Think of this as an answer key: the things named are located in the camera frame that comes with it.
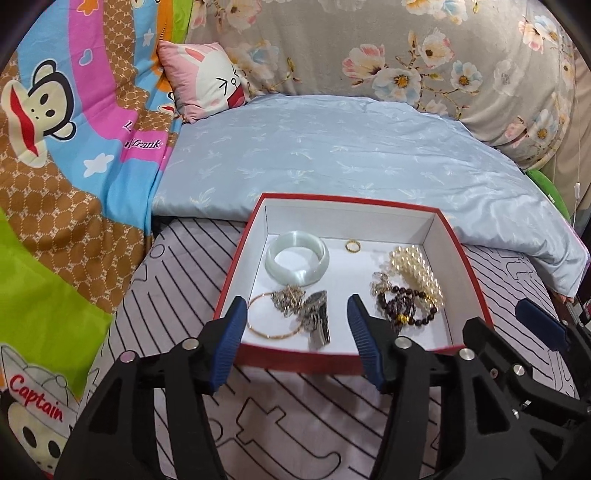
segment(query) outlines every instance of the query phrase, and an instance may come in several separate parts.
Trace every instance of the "silver screw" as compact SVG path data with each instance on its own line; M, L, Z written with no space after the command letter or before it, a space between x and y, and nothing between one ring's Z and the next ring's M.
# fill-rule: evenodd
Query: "silver screw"
M402 350L406 350L413 346L413 341L408 337L397 337L396 340L394 340L394 345Z
M523 377L525 375L525 368L520 364L513 365L513 371L518 377Z
M474 353L474 350L462 348L462 350L460 350L460 357L469 362L470 360L474 360L476 358L476 354Z
M199 340L196 338L187 338L183 341L183 348L185 350L195 350L199 346Z
M135 360L135 357L137 357L137 354L134 351L127 350L119 356L119 360L121 360L125 364L130 364Z

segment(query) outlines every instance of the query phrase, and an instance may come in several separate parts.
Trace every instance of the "cartoon rabbit pillow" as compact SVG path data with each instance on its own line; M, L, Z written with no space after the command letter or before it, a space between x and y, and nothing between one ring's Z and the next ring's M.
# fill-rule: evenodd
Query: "cartoon rabbit pillow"
M161 40L158 56L186 122L195 123L248 101L246 79L219 43L182 45Z

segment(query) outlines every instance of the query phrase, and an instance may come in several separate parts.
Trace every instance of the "gold ring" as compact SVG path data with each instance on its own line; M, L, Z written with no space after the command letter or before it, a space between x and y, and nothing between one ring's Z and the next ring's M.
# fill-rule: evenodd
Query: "gold ring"
M357 245L357 248L351 248L351 244ZM361 250L361 244L357 240L349 240L347 243L345 243L345 248L347 249L347 252L356 254Z
M248 308L251 307L251 305L253 303L255 303L258 299L261 299L263 297L270 297L271 295L273 295L273 292L269 291L267 293L261 293L260 295L257 295L256 297L254 297L253 299L251 299L248 302ZM262 333L259 332L258 330L256 330L250 322L246 322L246 326L248 327L248 329L254 333L255 335L258 335L259 337L262 338L266 338L267 340L284 340L286 338L289 337L293 337L294 335L297 335L298 333L301 332L302 328L303 328L303 324L300 322L300 324L297 326L297 328L295 330L292 330L291 332L288 333L283 333L282 335L267 335L266 333Z

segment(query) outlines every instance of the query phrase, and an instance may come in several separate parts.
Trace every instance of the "blue comforter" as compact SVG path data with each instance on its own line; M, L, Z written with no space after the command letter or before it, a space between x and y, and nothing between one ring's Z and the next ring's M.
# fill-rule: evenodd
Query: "blue comforter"
M262 192L437 207L462 243L527 254L569 297L589 263L569 224L509 158L460 122L404 103L268 95L184 125L153 214L247 220Z

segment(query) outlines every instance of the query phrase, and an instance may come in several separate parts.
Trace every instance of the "colorful blanket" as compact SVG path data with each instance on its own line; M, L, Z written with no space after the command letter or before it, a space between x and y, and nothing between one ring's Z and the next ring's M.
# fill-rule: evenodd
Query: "colorful blanket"
M190 8L56 0L0 77L0 414L60 447L151 243L181 124L156 44L184 37ZM52 473L59 455L11 427Z

